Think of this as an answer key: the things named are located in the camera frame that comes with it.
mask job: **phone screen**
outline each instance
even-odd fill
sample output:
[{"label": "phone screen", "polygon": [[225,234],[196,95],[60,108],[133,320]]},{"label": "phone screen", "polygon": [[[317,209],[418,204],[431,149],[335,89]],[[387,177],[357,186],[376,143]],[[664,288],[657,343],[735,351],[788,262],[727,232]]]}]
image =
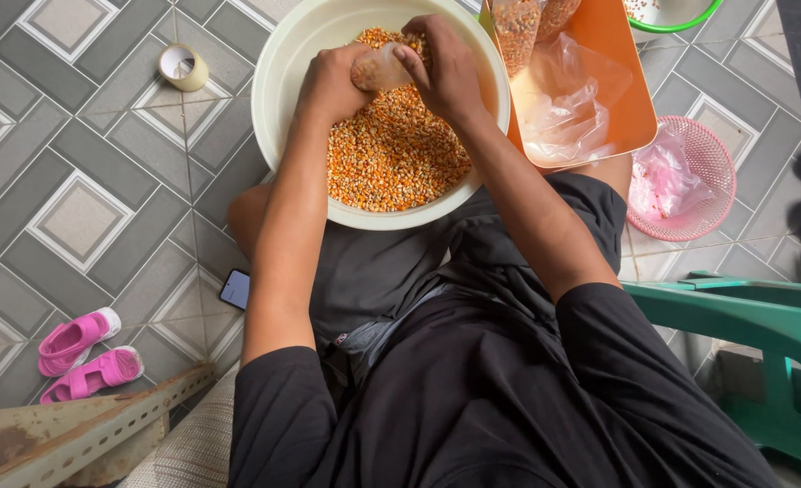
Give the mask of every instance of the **phone screen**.
[{"label": "phone screen", "polygon": [[222,286],[220,299],[241,310],[247,307],[247,295],[250,294],[250,277],[244,272],[233,269]]}]

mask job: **pink plastic basket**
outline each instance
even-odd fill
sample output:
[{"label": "pink plastic basket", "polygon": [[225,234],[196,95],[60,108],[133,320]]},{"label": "pink plastic basket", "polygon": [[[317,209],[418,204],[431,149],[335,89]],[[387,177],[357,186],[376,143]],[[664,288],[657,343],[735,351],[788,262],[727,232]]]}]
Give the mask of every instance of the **pink plastic basket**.
[{"label": "pink plastic basket", "polygon": [[648,220],[632,208],[626,220],[639,232],[654,239],[680,242],[698,239],[714,230],[732,207],[735,198],[735,165],[729,151],[708,127],[687,117],[656,117],[686,137],[687,162],[714,192],[714,198],[702,201],[679,216]]}]

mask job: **roll of tape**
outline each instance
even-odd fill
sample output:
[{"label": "roll of tape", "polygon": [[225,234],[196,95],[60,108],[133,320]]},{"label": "roll of tape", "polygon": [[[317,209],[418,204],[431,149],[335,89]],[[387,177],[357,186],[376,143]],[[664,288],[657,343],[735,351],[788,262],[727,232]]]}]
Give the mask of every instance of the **roll of tape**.
[{"label": "roll of tape", "polygon": [[208,65],[184,44],[171,44],[159,53],[159,73],[181,91],[196,91],[208,83]]}]

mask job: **hand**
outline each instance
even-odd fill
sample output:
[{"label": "hand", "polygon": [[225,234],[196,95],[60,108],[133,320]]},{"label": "hand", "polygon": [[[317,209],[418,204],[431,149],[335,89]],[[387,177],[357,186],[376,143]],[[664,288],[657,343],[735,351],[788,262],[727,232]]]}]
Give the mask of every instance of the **hand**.
[{"label": "hand", "polygon": [[376,93],[361,91],[349,80],[352,61],[370,51],[361,42],[319,51],[304,75],[296,117],[317,119],[330,126],[354,116],[355,112],[373,102]]},{"label": "hand", "polygon": [[431,50],[430,73],[421,58],[407,46],[395,48],[395,56],[412,76],[421,101],[436,116],[454,126],[476,117],[490,117],[479,93],[479,79],[472,51],[439,15],[414,17],[401,30],[422,32]]}]

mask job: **pink shoe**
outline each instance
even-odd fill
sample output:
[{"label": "pink shoe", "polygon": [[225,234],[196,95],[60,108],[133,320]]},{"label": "pink shoe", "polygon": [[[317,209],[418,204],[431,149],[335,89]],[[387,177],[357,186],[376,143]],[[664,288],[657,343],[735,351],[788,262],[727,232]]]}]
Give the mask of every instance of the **pink shoe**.
[{"label": "pink shoe", "polygon": [[38,345],[38,370],[59,376],[87,361],[94,344],[120,332],[120,317],[105,306],[68,324],[60,324]]},{"label": "pink shoe", "polygon": [[100,388],[129,383],[144,373],[145,363],[133,347],[115,347],[64,374],[42,394],[39,403],[86,399]]}]

